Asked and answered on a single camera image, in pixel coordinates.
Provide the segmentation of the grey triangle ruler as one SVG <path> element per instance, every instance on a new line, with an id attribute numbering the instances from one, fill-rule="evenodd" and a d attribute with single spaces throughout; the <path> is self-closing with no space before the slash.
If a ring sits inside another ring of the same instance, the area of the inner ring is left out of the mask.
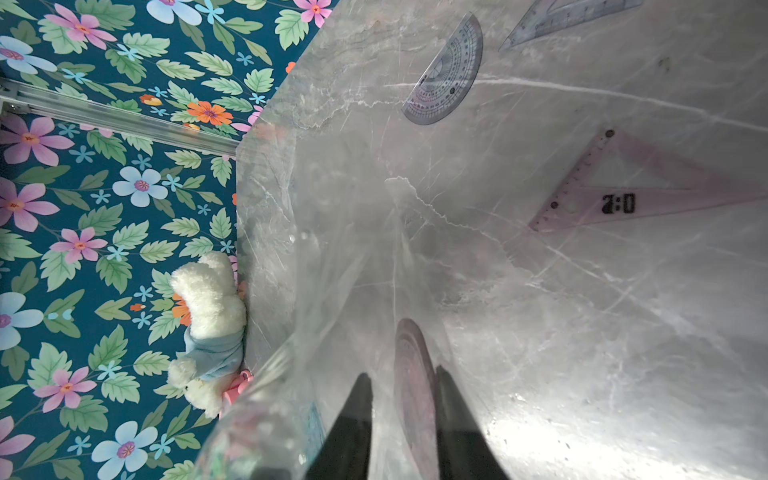
<path id="1" fill-rule="evenodd" d="M 578 0 L 555 6 L 554 0 L 535 1 L 499 50 L 509 50 L 564 29 L 640 7 L 643 3 L 643 0 Z"/>

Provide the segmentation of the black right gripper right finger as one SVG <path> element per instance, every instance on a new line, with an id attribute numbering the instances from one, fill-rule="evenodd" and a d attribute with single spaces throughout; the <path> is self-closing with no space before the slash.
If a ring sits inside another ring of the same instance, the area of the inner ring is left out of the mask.
<path id="1" fill-rule="evenodd" d="M 508 480 L 450 372 L 438 366 L 435 378 L 439 478 Z"/>

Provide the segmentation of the purple protractor set pouch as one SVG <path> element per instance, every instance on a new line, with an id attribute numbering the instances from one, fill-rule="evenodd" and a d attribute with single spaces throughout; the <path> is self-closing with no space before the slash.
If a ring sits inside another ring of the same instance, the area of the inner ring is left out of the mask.
<path id="1" fill-rule="evenodd" d="M 395 396 L 395 336 L 422 330 L 436 373 L 452 355 L 393 187 L 354 131 L 260 120 L 238 149 L 240 279 L 251 325 L 278 336 L 225 411 L 195 479 L 305 479 L 361 373 L 372 382 L 367 479 L 422 479 Z"/>

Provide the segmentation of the grey protractor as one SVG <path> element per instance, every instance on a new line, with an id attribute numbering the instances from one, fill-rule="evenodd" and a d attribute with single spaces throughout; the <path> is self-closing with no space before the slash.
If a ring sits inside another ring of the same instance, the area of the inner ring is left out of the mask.
<path id="1" fill-rule="evenodd" d="M 405 118 L 426 126 L 450 115 L 473 86 L 483 47 L 481 25 L 467 13 L 405 100 Z"/>

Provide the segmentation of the purple triangle ruler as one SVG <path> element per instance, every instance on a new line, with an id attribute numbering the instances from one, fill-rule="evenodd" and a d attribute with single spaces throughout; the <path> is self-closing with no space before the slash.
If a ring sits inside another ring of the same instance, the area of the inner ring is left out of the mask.
<path id="1" fill-rule="evenodd" d="M 595 185 L 609 155 L 662 180 L 661 187 Z M 767 192 L 615 128 L 598 133 L 528 223 L 537 233 L 672 215 L 767 198 Z"/>

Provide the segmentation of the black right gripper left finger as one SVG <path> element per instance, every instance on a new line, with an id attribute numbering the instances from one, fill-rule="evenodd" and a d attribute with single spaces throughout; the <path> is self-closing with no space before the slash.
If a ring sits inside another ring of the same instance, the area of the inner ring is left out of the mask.
<path id="1" fill-rule="evenodd" d="M 372 382 L 366 373 L 361 373 L 304 478 L 366 480 L 373 430 L 372 413 Z"/>

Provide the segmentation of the purple protractor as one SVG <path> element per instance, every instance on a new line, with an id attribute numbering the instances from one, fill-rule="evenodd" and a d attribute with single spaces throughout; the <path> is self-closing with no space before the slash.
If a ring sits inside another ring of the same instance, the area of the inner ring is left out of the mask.
<path id="1" fill-rule="evenodd" d="M 438 479 L 435 371 L 420 327 L 399 321 L 395 336 L 395 396 L 406 443 L 422 479 Z"/>

